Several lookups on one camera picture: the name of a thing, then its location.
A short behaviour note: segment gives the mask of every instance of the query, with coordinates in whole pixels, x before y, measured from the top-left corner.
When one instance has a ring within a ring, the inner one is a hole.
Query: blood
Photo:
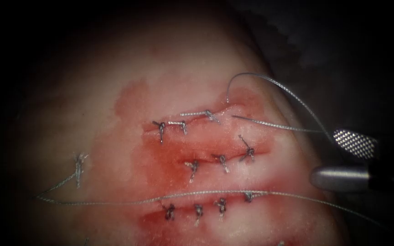
[[[165,95],[159,92],[164,89],[153,87],[147,78],[127,84],[115,101],[114,116],[118,120],[114,121],[112,127],[100,132],[94,141],[90,155],[92,164],[84,175],[89,180],[90,187],[86,190],[86,199],[127,202],[201,190],[285,189],[288,192],[297,187],[296,181],[290,183],[290,177],[302,176],[303,169],[277,168],[270,163],[277,159],[278,153],[274,153],[277,149],[275,143],[283,131],[260,125],[248,127],[230,116],[237,114],[271,121],[258,93],[247,87],[237,87],[230,93],[229,104],[224,100],[225,94],[218,93],[215,100],[199,106],[190,105],[188,108],[188,112],[209,109],[220,120],[219,125],[209,121],[204,115],[180,117],[181,112],[151,118],[149,115],[162,109],[161,98]],[[185,120],[188,134],[184,135],[178,125],[167,125],[164,129],[164,143],[161,144],[159,129],[152,123],[153,120]],[[241,163],[238,161],[246,151],[246,146],[238,137],[240,133],[255,149],[257,162],[265,159],[269,161],[268,164],[253,163],[250,157]],[[224,173],[223,167],[212,154],[225,155],[231,173]],[[194,160],[199,162],[199,168],[194,182],[190,184],[192,171],[184,163]],[[269,170],[277,170],[278,175]],[[214,201],[221,197],[227,200],[224,221],[219,221],[219,207],[214,205]],[[306,215],[304,225],[296,225],[296,229],[290,227],[292,224],[288,218],[293,216],[290,210],[296,210],[296,202],[286,197],[266,196],[248,203],[241,193],[191,195],[133,206],[84,207],[74,221],[74,226],[87,231],[90,237],[106,237],[116,243],[221,245],[229,244],[230,240],[235,242],[235,237],[232,239],[223,232],[233,228],[236,221],[252,223],[256,220],[257,224],[271,221],[279,226],[268,224],[258,231],[245,229],[239,234],[245,243],[236,241],[235,244],[277,245],[279,241],[284,241],[285,246],[298,245],[308,242],[308,232],[312,232],[316,222],[312,216]],[[174,220],[165,219],[166,210],[163,206],[168,207],[170,203],[176,207]],[[198,227],[194,226],[197,218],[194,204],[203,205],[204,216],[200,218]],[[254,207],[262,214],[255,213]],[[239,216],[241,213],[251,213],[253,219]],[[269,228],[274,230],[271,237],[262,234]],[[247,240],[247,234],[251,232],[262,233],[257,239]]]

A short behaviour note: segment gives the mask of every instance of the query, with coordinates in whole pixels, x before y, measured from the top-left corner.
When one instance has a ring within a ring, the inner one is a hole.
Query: suture thread
[[[65,182],[69,181],[71,178],[73,178],[75,175],[71,175],[70,177],[66,178]],[[70,202],[70,201],[58,201],[55,199],[50,199],[50,198],[45,198],[42,197],[41,195],[37,195],[35,198],[40,199],[42,201],[48,202],[48,203],[53,203],[53,204],[58,204],[58,205],[113,205],[113,206],[129,206],[129,205],[140,205],[140,204],[146,204],[146,203],[151,203],[155,201],[160,201],[160,200],[165,200],[165,199],[174,199],[178,197],[183,197],[183,196],[190,196],[190,195],[207,195],[207,194],[225,194],[225,193],[252,193],[254,194],[255,197],[258,196],[263,196],[263,195],[280,195],[280,196],[287,196],[287,197],[294,197],[298,199],[303,199],[303,200],[308,200],[316,203],[321,203],[330,207],[334,207],[337,209],[340,209],[342,211],[351,213],[353,215],[356,215],[360,218],[363,218],[387,231],[389,231],[389,228],[382,225],[381,223],[377,222],[374,219],[371,219],[363,214],[360,214],[358,212],[355,212],[353,210],[347,209],[345,207],[314,199],[314,198],[309,198],[306,196],[301,196],[301,195],[296,195],[296,194],[291,194],[291,193],[284,193],[284,192],[277,192],[277,191],[263,191],[263,190],[206,190],[206,191],[194,191],[194,192],[186,192],[186,193],[179,193],[179,194],[172,194],[172,195],[165,195],[165,196],[159,196],[151,199],[146,199],[146,200],[141,200],[141,201],[134,201],[134,202]]]
[[[277,82],[276,80],[274,80],[274,79],[272,79],[272,78],[270,78],[270,77],[268,77],[268,76],[265,76],[265,75],[262,75],[262,74],[257,74],[257,73],[254,73],[254,72],[242,72],[242,73],[239,73],[239,74],[233,76],[233,77],[230,79],[230,81],[229,81],[228,89],[227,89],[227,91],[226,91],[226,102],[229,103],[229,88],[230,88],[230,85],[232,84],[232,81],[233,81],[236,77],[241,76],[241,75],[254,75],[254,76],[258,76],[258,77],[260,77],[260,78],[262,78],[262,79],[265,79],[265,80],[267,80],[267,81],[269,81],[269,82],[272,82],[273,84],[275,84],[275,85],[277,85],[278,87],[280,87],[282,90],[286,91],[288,94],[290,94],[292,97],[294,97],[294,99],[296,99],[300,104],[302,104],[302,106],[310,113],[310,115],[311,115],[311,116],[314,118],[314,120],[317,122],[317,124],[319,125],[320,129],[323,131],[323,133],[324,133],[324,134],[326,135],[326,137],[328,138],[329,142],[331,142],[332,144],[334,144],[334,140],[332,139],[331,135],[326,131],[325,126],[321,123],[321,121],[319,120],[319,118],[316,116],[316,114],[314,114],[314,112],[310,109],[310,107],[308,107],[308,105],[307,105],[306,103],[304,103],[300,98],[298,98],[293,92],[291,92],[291,91],[290,91],[288,88],[286,88],[284,85],[280,84],[279,82]]]

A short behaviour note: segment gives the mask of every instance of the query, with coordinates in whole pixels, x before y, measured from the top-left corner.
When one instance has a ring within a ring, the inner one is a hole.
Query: gray suture thread
[[[363,218],[385,230],[389,230],[387,227],[382,225],[381,223],[375,221],[374,219],[371,219],[365,215],[362,215],[358,212],[355,212],[353,210],[341,207],[339,205],[314,199],[314,198],[309,198],[306,196],[301,196],[301,195],[295,195],[295,194],[290,194],[290,193],[284,193],[284,192],[277,192],[277,191],[263,191],[263,190],[207,190],[207,191],[194,191],[194,192],[187,192],[187,193],[179,193],[179,194],[172,194],[172,195],[165,195],[165,196],[160,196],[156,198],[151,198],[147,200],[142,200],[142,201],[134,201],[134,202],[70,202],[70,201],[57,201],[54,199],[49,199],[42,197],[40,195],[36,196],[37,199],[40,199],[42,201],[48,202],[48,203],[53,203],[53,204],[59,204],[59,205],[113,205],[113,206],[129,206],[129,205],[139,205],[139,204],[145,204],[145,203],[151,203],[155,201],[160,201],[160,200],[165,200],[165,199],[174,199],[178,197],[183,197],[183,196],[190,196],[190,195],[207,195],[207,194],[226,194],[226,193],[252,193],[254,194],[254,197],[259,197],[263,195],[280,195],[280,196],[287,196],[287,197],[294,197],[298,199],[303,199],[303,200],[308,200],[316,203],[321,203],[327,206],[331,206],[340,210],[343,210],[345,212],[354,214],[360,218]]]
[[[308,129],[303,129],[303,128],[282,126],[282,125],[277,125],[277,124],[273,124],[273,123],[269,123],[269,122],[265,122],[265,121],[260,121],[260,120],[254,120],[254,119],[250,119],[250,118],[246,118],[246,117],[242,117],[242,116],[238,116],[238,115],[232,115],[232,117],[249,120],[249,121],[252,121],[252,122],[255,122],[255,123],[259,123],[259,124],[262,124],[262,125],[266,125],[266,126],[271,126],[271,127],[281,128],[281,129],[287,129],[287,130],[292,130],[292,131],[309,132],[309,133],[323,133],[322,131],[319,131],[319,130],[308,130]]]
[[[226,91],[226,102],[227,102],[227,103],[229,103],[229,88],[230,88],[230,85],[232,84],[232,81],[233,81],[236,77],[241,76],[241,75],[254,75],[254,76],[258,76],[258,77],[260,77],[260,78],[262,78],[262,79],[265,79],[265,80],[267,80],[267,81],[269,81],[269,82],[272,82],[273,84],[279,86],[282,90],[286,91],[288,94],[290,94],[292,97],[294,97],[298,102],[300,102],[300,104],[302,104],[302,106],[303,106],[304,108],[306,108],[306,109],[308,110],[308,112],[311,114],[311,116],[314,118],[314,120],[315,120],[315,121],[317,122],[317,124],[319,125],[320,129],[323,131],[323,133],[324,133],[324,134],[326,135],[326,137],[328,138],[329,142],[331,142],[332,144],[334,144],[334,140],[332,139],[332,137],[330,136],[330,134],[326,131],[325,126],[323,126],[323,124],[321,123],[321,121],[319,120],[319,118],[314,114],[314,112],[310,109],[310,107],[308,107],[308,105],[307,105],[306,103],[304,103],[300,98],[298,98],[298,97],[297,97],[293,92],[291,92],[288,88],[286,88],[285,86],[283,86],[282,84],[280,84],[279,82],[277,82],[276,80],[274,80],[274,79],[272,79],[272,78],[270,78],[270,77],[268,77],[268,76],[265,76],[265,75],[262,75],[262,74],[257,74],[257,73],[254,73],[254,72],[242,72],[242,73],[239,73],[239,74],[235,75],[234,77],[232,77],[232,78],[230,79],[229,84],[228,84],[228,89],[227,89],[227,91]]]

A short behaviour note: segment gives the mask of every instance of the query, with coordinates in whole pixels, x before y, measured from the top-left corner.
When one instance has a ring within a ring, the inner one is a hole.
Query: dark background
[[[383,139],[383,165],[394,167],[394,2],[388,5],[229,1],[249,27],[276,80],[302,98],[328,130],[357,129]],[[133,4],[150,8],[149,3]],[[0,126],[16,117],[22,86],[41,57],[71,33],[134,6],[47,4],[0,6]],[[293,101],[305,128],[317,128]],[[312,136],[324,162],[325,139]],[[339,203],[394,229],[394,194],[339,195]],[[0,197],[3,206],[9,205]],[[345,219],[355,245],[394,244],[386,233],[353,215]],[[15,228],[0,218],[0,241]]]

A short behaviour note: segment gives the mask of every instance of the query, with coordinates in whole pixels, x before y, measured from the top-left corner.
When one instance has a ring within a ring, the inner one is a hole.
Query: surgical suture knot
[[[177,122],[177,121],[169,121],[168,124],[169,125],[180,125],[180,129],[182,129],[183,134],[185,134],[185,135],[188,134],[187,125],[186,125],[184,120],[179,121],[179,122]]]
[[[174,220],[174,209],[176,209],[176,207],[173,204],[170,204],[169,208],[165,207],[164,205],[162,205],[162,208],[166,210],[165,219]]]
[[[224,172],[228,174],[228,173],[229,173],[229,169],[228,169],[228,167],[227,167],[227,165],[226,165],[226,157],[225,157],[223,154],[222,154],[222,155],[212,154],[212,156],[213,156],[215,159],[217,159],[217,160],[220,161],[221,165],[222,165],[223,168],[224,168]]]
[[[194,115],[206,115],[210,121],[215,121],[217,122],[219,125],[221,125],[220,121],[215,117],[215,115],[213,113],[211,113],[211,111],[209,111],[208,109],[205,111],[201,111],[201,112],[197,112],[197,113],[181,113],[180,116],[194,116]]]
[[[196,210],[196,214],[197,214],[196,223],[194,225],[198,226],[200,217],[203,216],[203,206],[201,204],[194,204],[194,209]]]
[[[220,201],[214,202],[214,205],[217,205],[219,207],[219,211],[220,211],[220,218],[224,217],[224,213],[226,212],[226,199],[225,198],[220,198]]]
[[[158,123],[156,121],[152,121],[152,123],[159,127],[159,135],[161,136],[161,144],[163,144],[164,143],[163,135],[164,135],[165,122]]]
[[[245,197],[244,201],[251,203],[252,199],[255,198],[256,196],[259,196],[259,195],[254,195],[251,192],[245,192],[244,193],[244,197]]]
[[[254,157],[254,153],[255,153],[255,149],[254,148],[251,148],[247,143],[246,143],[246,141],[244,140],[244,138],[243,138],[243,136],[241,136],[241,135],[238,135],[239,136],[239,138],[243,141],[243,143],[246,145],[246,147],[247,147],[247,149],[246,149],[246,154],[243,156],[243,157],[241,157],[240,159],[239,159],[239,161],[241,162],[241,161],[243,161],[247,156],[250,156],[251,158],[252,158],[252,161],[254,162],[255,161],[255,157]]]
[[[196,175],[197,172],[198,161],[194,160],[192,163],[185,162],[185,165],[191,168],[192,174],[191,174],[191,178],[189,179],[189,182],[192,183],[194,181],[194,176]]]

